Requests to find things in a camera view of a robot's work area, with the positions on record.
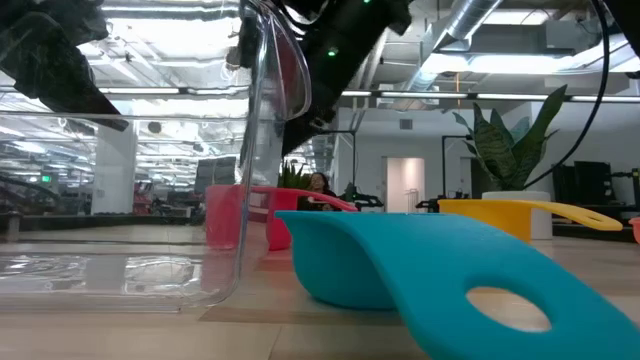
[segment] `transparent plastic container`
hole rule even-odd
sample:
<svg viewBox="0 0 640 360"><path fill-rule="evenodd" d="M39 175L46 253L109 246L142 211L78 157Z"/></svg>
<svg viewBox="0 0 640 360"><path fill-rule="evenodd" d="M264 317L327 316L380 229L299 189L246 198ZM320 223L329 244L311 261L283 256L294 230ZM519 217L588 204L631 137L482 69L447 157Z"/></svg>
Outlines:
<svg viewBox="0 0 640 360"><path fill-rule="evenodd" d="M268 247L251 187L277 184L284 123L310 103L281 15L13 3L0 5L0 310L224 300ZM233 201L212 216L207 196Z"/></svg>

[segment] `white pillar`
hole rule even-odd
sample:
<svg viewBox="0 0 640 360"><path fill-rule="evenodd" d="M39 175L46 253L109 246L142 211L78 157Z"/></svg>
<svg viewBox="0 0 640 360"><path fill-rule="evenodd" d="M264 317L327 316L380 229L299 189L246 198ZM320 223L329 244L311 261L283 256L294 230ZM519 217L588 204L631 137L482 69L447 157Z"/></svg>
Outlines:
<svg viewBox="0 0 640 360"><path fill-rule="evenodd" d="M130 122L123 132L98 129L92 214L133 211L138 129L137 122Z"/></svg>

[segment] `person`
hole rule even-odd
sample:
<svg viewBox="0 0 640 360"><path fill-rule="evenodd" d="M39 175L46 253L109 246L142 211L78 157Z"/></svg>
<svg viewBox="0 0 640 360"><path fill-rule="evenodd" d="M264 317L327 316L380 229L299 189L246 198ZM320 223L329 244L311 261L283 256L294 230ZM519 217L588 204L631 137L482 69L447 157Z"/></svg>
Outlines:
<svg viewBox="0 0 640 360"><path fill-rule="evenodd" d="M309 184L308 190L337 198L336 194L329 188L329 180L327 179L327 176L321 172L311 174L311 182ZM333 206L319 200L314 200L311 197L301 198L300 202L298 203L298 210L339 211Z"/></svg>

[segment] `pink plastic bowl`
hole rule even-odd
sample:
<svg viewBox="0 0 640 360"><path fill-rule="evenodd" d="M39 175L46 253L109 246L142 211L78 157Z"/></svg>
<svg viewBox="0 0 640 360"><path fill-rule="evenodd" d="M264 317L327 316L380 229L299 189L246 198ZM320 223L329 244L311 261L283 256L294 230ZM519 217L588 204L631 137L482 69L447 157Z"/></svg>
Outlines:
<svg viewBox="0 0 640 360"><path fill-rule="evenodd" d="M239 185L213 185L207 188L206 236L210 246L233 249L240 237L244 187ZM281 210L296 210L298 197L309 196L327 202L343 211L358 211L340 199L306 190L252 186L252 193L270 194L266 238L269 250L283 250L291 246L291 234L284 222L274 214Z"/></svg>
<svg viewBox="0 0 640 360"><path fill-rule="evenodd" d="M640 244L640 218L629 220L629 224L633 226L633 237L636 238L636 241Z"/></svg>

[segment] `teal plastic scoop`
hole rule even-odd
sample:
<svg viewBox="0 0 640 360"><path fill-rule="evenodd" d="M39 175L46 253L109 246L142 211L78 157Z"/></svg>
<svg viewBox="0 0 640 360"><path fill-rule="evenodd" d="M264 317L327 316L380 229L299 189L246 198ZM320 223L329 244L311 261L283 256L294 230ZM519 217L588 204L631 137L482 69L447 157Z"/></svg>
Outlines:
<svg viewBox="0 0 640 360"><path fill-rule="evenodd" d="M638 328L601 295L517 238L444 214L280 212L312 296L338 306L397 307L433 359L640 359ZM478 311L476 287L538 306L551 329L516 330Z"/></svg>

